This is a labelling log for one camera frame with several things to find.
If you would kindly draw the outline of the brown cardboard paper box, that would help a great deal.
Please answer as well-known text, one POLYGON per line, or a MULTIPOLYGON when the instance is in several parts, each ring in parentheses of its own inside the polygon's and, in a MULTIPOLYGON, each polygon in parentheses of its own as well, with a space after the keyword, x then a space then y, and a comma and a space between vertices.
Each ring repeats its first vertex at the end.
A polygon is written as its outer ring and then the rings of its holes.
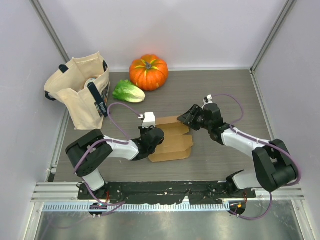
POLYGON ((164 132, 164 141, 148 159, 152 163, 187 159, 194 145, 189 127, 178 121, 177 116, 159 117, 155 123, 164 132))

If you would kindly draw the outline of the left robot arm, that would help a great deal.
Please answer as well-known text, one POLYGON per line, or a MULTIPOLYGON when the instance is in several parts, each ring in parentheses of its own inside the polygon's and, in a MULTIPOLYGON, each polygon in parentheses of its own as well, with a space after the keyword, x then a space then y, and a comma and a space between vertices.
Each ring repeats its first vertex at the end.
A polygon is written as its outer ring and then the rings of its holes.
POLYGON ((155 153, 165 139, 163 130, 157 127, 140 127, 140 137, 128 141, 103 135, 95 129, 71 143, 65 150, 74 173, 84 181, 83 193, 100 200, 107 192, 107 183, 99 172, 99 166, 108 158, 139 161, 155 153))

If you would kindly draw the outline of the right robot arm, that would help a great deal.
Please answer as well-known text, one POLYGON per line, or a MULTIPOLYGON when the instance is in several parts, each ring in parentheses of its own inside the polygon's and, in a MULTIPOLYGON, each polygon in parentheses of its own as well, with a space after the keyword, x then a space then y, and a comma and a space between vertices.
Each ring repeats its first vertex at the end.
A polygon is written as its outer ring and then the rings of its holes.
POLYGON ((283 141, 260 140, 243 133, 224 122, 215 103, 202 107, 195 104, 177 119, 192 130, 207 130, 213 141, 238 150, 253 160, 253 170, 240 170, 227 177, 225 190, 230 197, 236 198, 244 189, 257 187, 272 193, 299 178, 298 167, 283 141))

